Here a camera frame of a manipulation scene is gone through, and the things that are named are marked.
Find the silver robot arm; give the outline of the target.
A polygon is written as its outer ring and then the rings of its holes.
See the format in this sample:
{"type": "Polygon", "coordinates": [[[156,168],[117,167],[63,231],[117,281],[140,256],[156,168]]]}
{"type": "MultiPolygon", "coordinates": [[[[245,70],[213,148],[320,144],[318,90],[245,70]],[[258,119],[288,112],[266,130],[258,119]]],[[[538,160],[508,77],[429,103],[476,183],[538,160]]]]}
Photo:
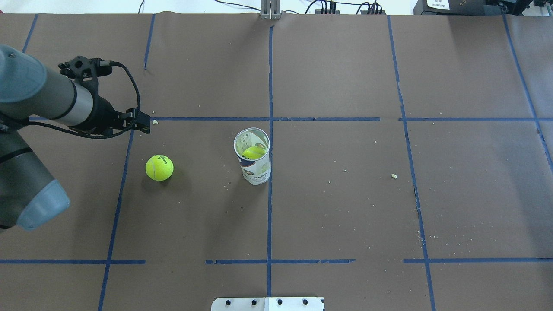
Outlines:
{"type": "Polygon", "coordinates": [[[138,130],[149,134],[151,118],[141,107],[137,82],[121,62],[76,56],[57,70],[6,44],[1,64],[1,232],[32,231],[70,207],[67,192],[27,142],[30,127],[89,140],[138,130]],[[116,110],[99,94],[99,78],[122,69],[136,95],[134,108],[116,110]]]}

